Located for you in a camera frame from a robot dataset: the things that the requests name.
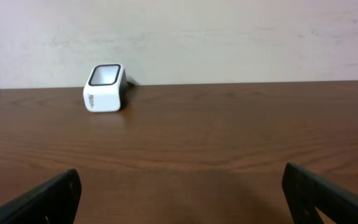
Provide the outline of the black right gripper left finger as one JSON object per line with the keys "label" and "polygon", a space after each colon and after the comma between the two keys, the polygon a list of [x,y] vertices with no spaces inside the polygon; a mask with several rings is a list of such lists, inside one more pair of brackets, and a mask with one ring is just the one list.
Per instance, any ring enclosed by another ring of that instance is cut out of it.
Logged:
{"label": "black right gripper left finger", "polygon": [[68,169],[0,207],[0,224],[73,224],[81,197],[76,169]]}

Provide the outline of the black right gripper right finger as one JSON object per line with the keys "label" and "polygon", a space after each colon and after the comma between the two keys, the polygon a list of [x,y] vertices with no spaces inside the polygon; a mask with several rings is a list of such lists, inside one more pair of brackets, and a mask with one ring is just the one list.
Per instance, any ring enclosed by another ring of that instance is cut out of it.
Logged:
{"label": "black right gripper right finger", "polygon": [[322,223],[318,212],[335,223],[358,223],[358,195],[289,162],[282,189],[294,223]]}

